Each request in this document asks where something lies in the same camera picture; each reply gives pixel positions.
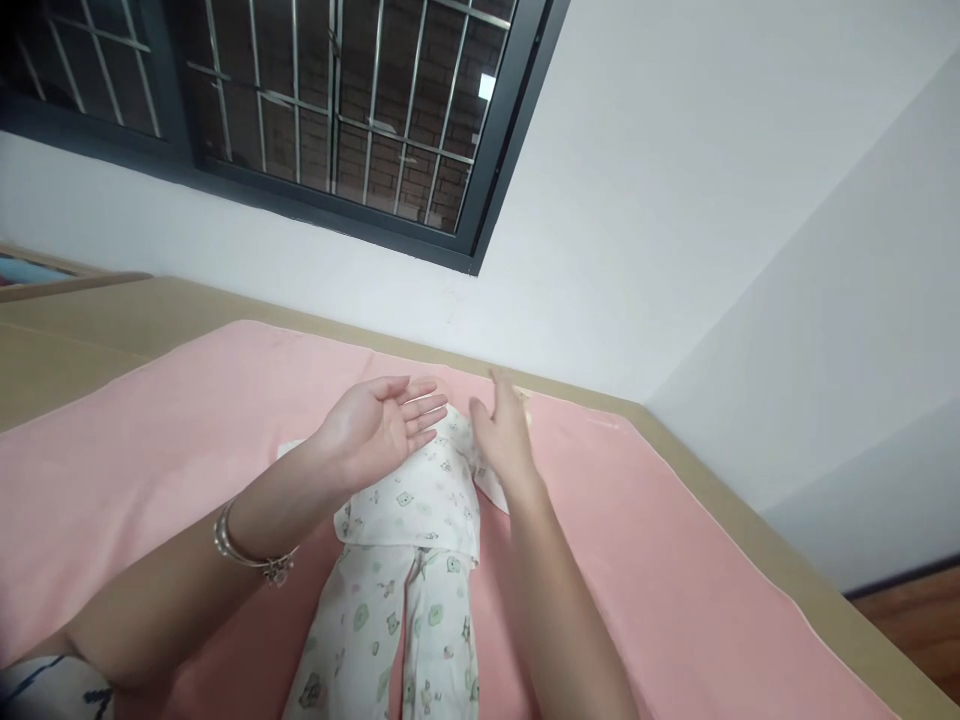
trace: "bracelet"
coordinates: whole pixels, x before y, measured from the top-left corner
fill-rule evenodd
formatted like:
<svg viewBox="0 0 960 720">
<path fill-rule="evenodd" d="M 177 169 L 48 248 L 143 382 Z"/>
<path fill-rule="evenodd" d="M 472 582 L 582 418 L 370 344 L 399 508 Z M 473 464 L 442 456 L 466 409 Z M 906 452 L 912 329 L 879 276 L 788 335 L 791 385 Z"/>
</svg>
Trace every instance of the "bracelet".
<svg viewBox="0 0 960 720">
<path fill-rule="evenodd" d="M 223 557 L 233 560 L 235 563 L 252 568 L 262 568 L 263 576 L 267 579 L 267 585 L 270 587 L 281 587 L 287 581 L 287 575 L 293 567 L 293 554 L 297 551 L 298 545 L 286 555 L 276 558 L 266 558 L 265 560 L 253 560 L 242 555 L 230 542 L 230 534 L 227 532 L 227 520 L 230 518 L 230 508 L 236 501 L 236 496 L 223 506 L 217 521 L 213 524 L 213 544 L 217 551 Z"/>
</svg>

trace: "finger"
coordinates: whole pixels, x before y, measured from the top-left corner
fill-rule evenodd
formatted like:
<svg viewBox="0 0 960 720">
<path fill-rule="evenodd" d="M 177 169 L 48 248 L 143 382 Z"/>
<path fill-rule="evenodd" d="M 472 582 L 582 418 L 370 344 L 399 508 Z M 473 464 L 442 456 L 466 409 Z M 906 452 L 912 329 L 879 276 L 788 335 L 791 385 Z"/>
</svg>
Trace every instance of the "finger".
<svg viewBox="0 0 960 720">
<path fill-rule="evenodd" d="M 425 398 L 411 400 L 410 402 L 401 405 L 400 416 L 404 420 L 413 420 L 424 413 L 428 413 L 431 410 L 436 410 L 438 407 L 443 407 L 446 404 L 446 395 L 427 395 Z"/>
<path fill-rule="evenodd" d="M 414 380 L 407 385 L 407 389 L 397 397 L 397 403 L 403 405 L 405 402 L 410 402 L 414 398 L 429 395 L 436 389 L 437 383 L 433 380 Z"/>
<path fill-rule="evenodd" d="M 470 422 L 473 423 L 473 434 L 482 443 L 488 436 L 493 421 L 490 411 L 478 398 L 470 398 Z"/>
<path fill-rule="evenodd" d="M 411 438 L 421 430 L 426 430 L 431 425 L 436 425 L 447 416 L 445 407 L 437 408 L 431 412 L 421 415 L 413 420 L 407 420 L 407 437 Z"/>
<path fill-rule="evenodd" d="M 367 381 L 366 385 L 377 400 L 396 397 L 410 384 L 410 376 L 382 377 Z"/>
<path fill-rule="evenodd" d="M 505 407 L 509 403 L 517 400 L 517 394 L 513 390 L 513 378 L 503 370 L 490 369 L 490 377 L 493 378 L 493 384 L 496 388 L 496 407 Z"/>
<path fill-rule="evenodd" d="M 407 438 L 407 452 L 410 455 L 413 455 L 417 450 L 426 446 L 436 436 L 436 430 L 427 430 L 422 433 L 417 433 L 412 438 Z"/>
</svg>

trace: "pink blanket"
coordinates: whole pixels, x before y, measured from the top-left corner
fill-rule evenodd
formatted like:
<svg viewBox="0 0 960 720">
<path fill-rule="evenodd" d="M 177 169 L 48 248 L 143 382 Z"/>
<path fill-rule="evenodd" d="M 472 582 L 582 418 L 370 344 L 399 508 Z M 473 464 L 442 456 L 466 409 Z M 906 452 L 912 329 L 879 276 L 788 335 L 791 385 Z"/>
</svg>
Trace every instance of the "pink blanket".
<svg viewBox="0 0 960 720">
<path fill-rule="evenodd" d="M 461 411 L 471 394 L 492 401 L 486 379 L 238 322 L 0 435 L 0 664 L 238 492 L 348 386 L 406 373 L 443 376 Z M 628 422 L 539 395 L 531 412 L 557 514 L 651 717 L 893 717 Z M 482 502 L 481 716 L 527 717 L 503 601 L 509 522 Z M 281 591 L 259 592 L 169 692 L 127 698 L 128 711 L 279 716 L 339 550 L 332 525 L 320 528 Z"/>
</svg>

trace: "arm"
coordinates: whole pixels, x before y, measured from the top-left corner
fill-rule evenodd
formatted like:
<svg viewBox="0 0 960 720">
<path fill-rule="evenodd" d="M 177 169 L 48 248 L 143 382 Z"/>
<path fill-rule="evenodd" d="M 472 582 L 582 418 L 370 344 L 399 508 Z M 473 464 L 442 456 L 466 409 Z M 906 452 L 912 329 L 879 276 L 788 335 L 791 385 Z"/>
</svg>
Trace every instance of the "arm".
<svg viewBox="0 0 960 720">
<path fill-rule="evenodd" d="M 540 709 L 548 718 L 637 718 L 623 662 L 534 465 L 523 406 L 508 380 L 494 382 L 493 417 L 476 398 L 470 414 L 510 508 L 511 600 Z"/>
<path fill-rule="evenodd" d="M 237 496 L 228 531 L 238 550 L 253 558 L 289 552 L 353 493 L 400 467 L 446 415 L 446 397 L 421 397 L 435 388 L 379 378 L 348 390 L 313 436 Z M 120 687 L 176 667 L 264 582 L 261 571 L 217 552 L 219 513 L 121 572 L 26 657 L 82 657 Z"/>
</svg>

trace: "black window frame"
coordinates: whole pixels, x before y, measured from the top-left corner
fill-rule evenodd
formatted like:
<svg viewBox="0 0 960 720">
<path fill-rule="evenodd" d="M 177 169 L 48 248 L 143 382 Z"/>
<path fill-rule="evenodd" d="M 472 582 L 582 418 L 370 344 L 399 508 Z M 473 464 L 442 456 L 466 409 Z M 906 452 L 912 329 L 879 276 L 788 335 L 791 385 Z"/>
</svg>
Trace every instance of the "black window frame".
<svg viewBox="0 0 960 720">
<path fill-rule="evenodd" d="M 517 0 L 452 234 L 204 154 L 184 83 L 187 64 L 170 31 L 172 10 L 164 0 L 130 2 L 139 7 L 150 47 L 151 89 L 163 138 L 43 102 L 6 84 L 0 87 L 0 129 L 479 274 L 570 0 Z M 461 9 L 472 4 L 424 2 Z"/>
</svg>

